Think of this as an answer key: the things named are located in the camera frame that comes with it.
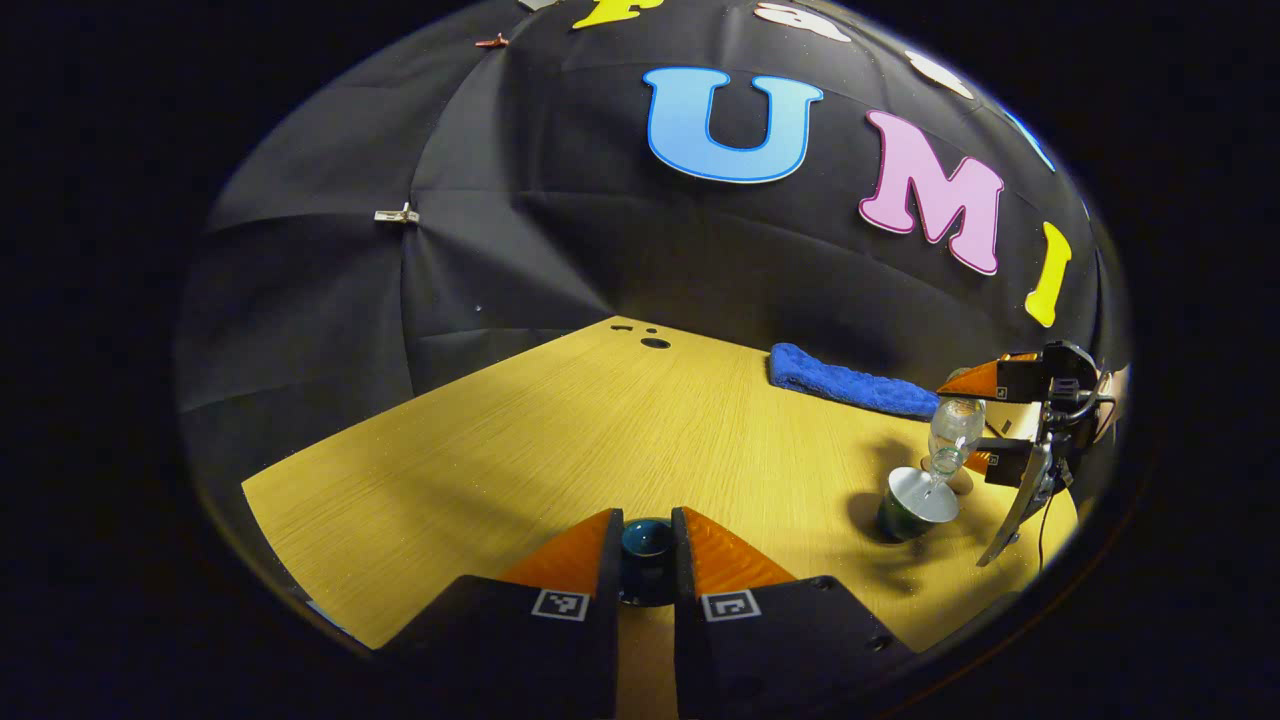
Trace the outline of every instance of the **metal clip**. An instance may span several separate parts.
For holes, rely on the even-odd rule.
[[[379,223],[416,223],[419,214],[408,209],[408,202],[401,210],[378,210],[374,220]]]

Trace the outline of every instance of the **cable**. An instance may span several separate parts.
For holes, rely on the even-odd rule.
[[[1048,524],[1048,509],[1053,505],[1053,497],[1057,493],[1048,496],[1048,502],[1044,503],[1044,516],[1041,518],[1041,539],[1039,539],[1039,553],[1041,553],[1041,569],[1039,573],[1044,571],[1044,525]]]

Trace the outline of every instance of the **light wood surface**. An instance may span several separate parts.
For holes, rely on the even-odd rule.
[[[298,583],[374,648],[456,577],[495,577],[608,507],[630,519],[687,505],[797,578],[835,575],[915,651],[1036,575],[1036,533],[974,566],[1015,495],[980,475],[952,523],[877,542],[886,478],[918,466],[928,424],[776,388],[767,357],[613,318],[353,425],[243,489]],[[1075,521],[1057,498],[1046,561]],[[1039,527],[1038,514],[1024,529]],[[671,607],[622,607],[620,717],[676,716],[672,647]]]

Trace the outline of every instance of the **yellow letter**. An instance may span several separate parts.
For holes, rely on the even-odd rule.
[[[640,13],[632,10],[631,5],[648,10],[662,5],[662,0],[595,0],[595,9],[590,15],[573,23],[573,29],[639,18]]]
[[[1041,268],[1041,279],[1036,283],[1036,290],[1027,295],[1027,313],[1048,328],[1053,325],[1056,318],[1053,306],[1057,305],[1057,293],[1062,290],[1062,275],[1066,274],[1066,261],[1071,259],[1071,246],[1052,223],[1044,223],[1044,240],[1048,241],[1044,266]]]

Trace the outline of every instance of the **pink letter m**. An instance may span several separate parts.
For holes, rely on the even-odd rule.
[[[961,160],[948,178],[919,128],[879,110],[867,113],[867,119],[881,131],[881,177],[876,195],[858,204],[859,213],[877,227],[909,233],[915,219],[906,201],[914,188],[924,237],[942,240],[964,211],[960,232],[950,241],[951,254],[984,275],[996,274],[996,218],[1005,181],[973,158]]]

